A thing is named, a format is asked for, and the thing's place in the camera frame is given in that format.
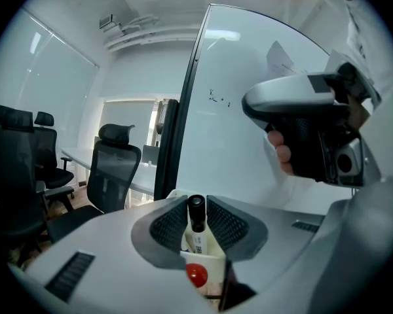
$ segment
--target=chair headrest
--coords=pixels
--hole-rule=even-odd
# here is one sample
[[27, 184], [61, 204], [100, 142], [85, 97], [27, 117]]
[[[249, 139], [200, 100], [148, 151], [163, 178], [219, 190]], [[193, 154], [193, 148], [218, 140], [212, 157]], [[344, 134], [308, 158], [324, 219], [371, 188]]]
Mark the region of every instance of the chair headrest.
[[3, 118], [5, 117], [6, 112], [7, 112], [8, 109], [12, 109], [12, 108], [6, 107], [6, 106], [3, 106], [3, 105], [0, 105], [0, 122], [1, 122], [1, 121], [3, 120]]
[[38, 112], [35, 124], [38, 126], [52, 127], [54, 125], [54, 117], [46, 112]]
[[22, 131], [33, 131], [33, 114], [32, 112], [20, 111], [9, 108], [0, 120], [4, 128]]
[[156, 131], [159, 135], [162, 135], [163, 132], [163, 123], [156, 124]]
[[102, 141], [112, 144], [127, 145], [130, 142], [130, 130], [132, 126], [120, 126], [118, 124], [108, 123], [99, 129], [99, 137]]

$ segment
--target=vent grille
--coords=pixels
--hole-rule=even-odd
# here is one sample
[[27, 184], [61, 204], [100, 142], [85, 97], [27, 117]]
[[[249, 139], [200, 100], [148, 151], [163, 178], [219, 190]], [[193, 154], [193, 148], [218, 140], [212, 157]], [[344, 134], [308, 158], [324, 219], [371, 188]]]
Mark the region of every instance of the vent grille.
[[319, 226], [316, 224], [311, 224], [303, 221], [295, 221], [292, 225], [294, 228], [305, 230], [306, 232], [316, 233], [319, 230]]
[[99, 28], [102, 29], [103, 27], [107, 26], [112, 22], [112, 14], [106, 16], [105, 18], [99, 20]]
[[187, 204], [184, 201], [151, 223], [151, 237], [163, 247], [178, 253], [187, 223]]
[[212, 200], [210, 200], [207, 208], [207, 223], [224, 251], [230, 249], [249, 232], [249, 225], [245, 220], [222, 208]]
[[75, 253], [56, 276], [52, 278], [46, 289], [66, 302], [93, 262], [93, 259], [94, 255], [92, 254]]

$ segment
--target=black bottle cap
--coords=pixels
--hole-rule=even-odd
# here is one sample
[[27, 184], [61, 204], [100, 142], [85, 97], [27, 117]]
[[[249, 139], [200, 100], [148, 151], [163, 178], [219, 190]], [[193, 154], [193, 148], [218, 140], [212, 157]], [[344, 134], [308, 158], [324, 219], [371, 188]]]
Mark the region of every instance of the black bottle cap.
[[203, 196], [195, 195], [188, 198], [189, 218], [192, 230], [201, 233], [205, 229], [205, 199]]

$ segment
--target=writing on whiteboard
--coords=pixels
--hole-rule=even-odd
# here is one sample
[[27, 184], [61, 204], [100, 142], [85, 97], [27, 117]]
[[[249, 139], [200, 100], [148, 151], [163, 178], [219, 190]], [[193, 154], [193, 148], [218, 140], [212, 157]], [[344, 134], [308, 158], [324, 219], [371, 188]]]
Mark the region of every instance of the writing on whiteboard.
[[227, 104], [227, 107], [230, 107], [230, 101], [227, 101], [224, 99], [224, 97], [216, 97], [214, 95], [214, 90], [212, 88], [210, 88], [210, 97], [208, 98], [208, 100], [214, 101], [214, 102], [220, 102], [223, 104]]

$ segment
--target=paper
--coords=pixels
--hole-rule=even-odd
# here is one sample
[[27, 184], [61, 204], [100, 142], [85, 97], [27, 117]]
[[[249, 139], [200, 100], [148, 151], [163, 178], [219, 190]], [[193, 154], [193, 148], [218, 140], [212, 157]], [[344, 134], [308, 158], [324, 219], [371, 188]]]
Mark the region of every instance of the paper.
[[266, 80], [294, 76], [300, 73], [306, 73], [306, 71], [298, 70], [281, 44], [278, 41], [273, 42], [267, 54]]

